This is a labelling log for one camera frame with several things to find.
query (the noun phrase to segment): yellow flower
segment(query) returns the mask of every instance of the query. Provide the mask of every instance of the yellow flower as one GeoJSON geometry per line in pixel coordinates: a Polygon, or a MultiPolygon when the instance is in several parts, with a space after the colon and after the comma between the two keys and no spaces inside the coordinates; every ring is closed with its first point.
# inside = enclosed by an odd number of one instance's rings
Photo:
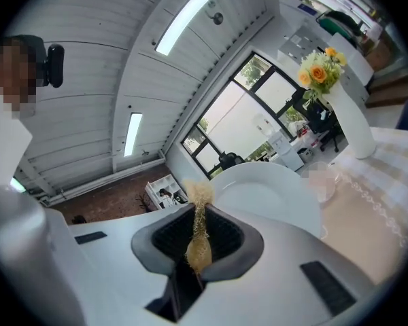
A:
{"type": "Polygon", "coordinates": [[[335,57],[337,55],[337,51],[332,47],[325,48],[325,53],[327,56],[335,57]]]}
{"type": "Polygon", "coordinates": [[[298,72],[298,79],[304,86],[308,86],[311,83],[310,74],[308,74],[307,70],[300,70],[298,72]]]}
{"type": "Polygon", "coordinates": [[[323,83],[326,79],[326,71],[324,68],[320,67],[319,65],[313,65],[310,68],[311,77],[319,82],[320,84],[323,83]]]}
{"type": "Polygon", "coordinates": [[[343,53],[337,53],[335,55],[335,58],[339,61],[339,64],[344,67],[347,63],[346,63],[346,57],[343,53]]]}

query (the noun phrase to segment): white plate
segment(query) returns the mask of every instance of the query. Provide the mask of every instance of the white plate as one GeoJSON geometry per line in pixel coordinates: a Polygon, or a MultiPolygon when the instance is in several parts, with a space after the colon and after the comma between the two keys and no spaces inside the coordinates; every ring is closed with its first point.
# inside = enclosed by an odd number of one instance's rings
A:
{"type": "Polygon", "coordinates": [[[236,210],[290,223],[320,237],[320,206],[293,170],[269,162],[233,166],[210,181],[214,205],[235,216],[236,210]]]}

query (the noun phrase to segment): white ceiling panel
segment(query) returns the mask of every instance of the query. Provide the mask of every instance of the white ceiling panel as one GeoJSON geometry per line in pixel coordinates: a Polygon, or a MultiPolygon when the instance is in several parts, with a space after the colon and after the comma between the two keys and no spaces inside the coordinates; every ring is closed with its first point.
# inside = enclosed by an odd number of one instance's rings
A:
{"type": "Polygon", "coordinates": [[[187,1],[32,0],[9,28],[65,49],[63,85],[38,88],[35,115],[22,120],[33,135],[25,157],[55,190],[157,158],[212,69],[267,9],[265,0],[212,0],[163,56],[156,44],[187,1]],[[216,12],[219,26],[209,17],[216,12]],[[132,112],[143,119],[124,158],[132,112]]]}

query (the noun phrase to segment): tablecloth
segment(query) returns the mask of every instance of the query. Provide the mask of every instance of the tablecloth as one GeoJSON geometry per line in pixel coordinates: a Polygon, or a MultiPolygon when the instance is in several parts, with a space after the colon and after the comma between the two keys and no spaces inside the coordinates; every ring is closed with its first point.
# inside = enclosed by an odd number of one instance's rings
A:
{"type": "Polygon", "coordinates": [[[372,156],[358,160],[348,146],[330,164],[339,180],[322,207],[322,239],[379,283],[408,254],[408,131],[372,133],[372,156]]]}

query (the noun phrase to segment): white vase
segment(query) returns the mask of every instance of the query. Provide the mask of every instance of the white vase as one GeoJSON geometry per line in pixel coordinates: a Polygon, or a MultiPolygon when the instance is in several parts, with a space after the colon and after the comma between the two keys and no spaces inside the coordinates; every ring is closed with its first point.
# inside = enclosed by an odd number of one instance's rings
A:
{"type": "Polygon", "coordinates": [[[373,140],[366,117],[351,97],[347,95],[340,81],[337,81],[329,92],[323,97],[333,107],[355,157],[358,159],[369,157],[375,151],[376,142],[373,140]]]}

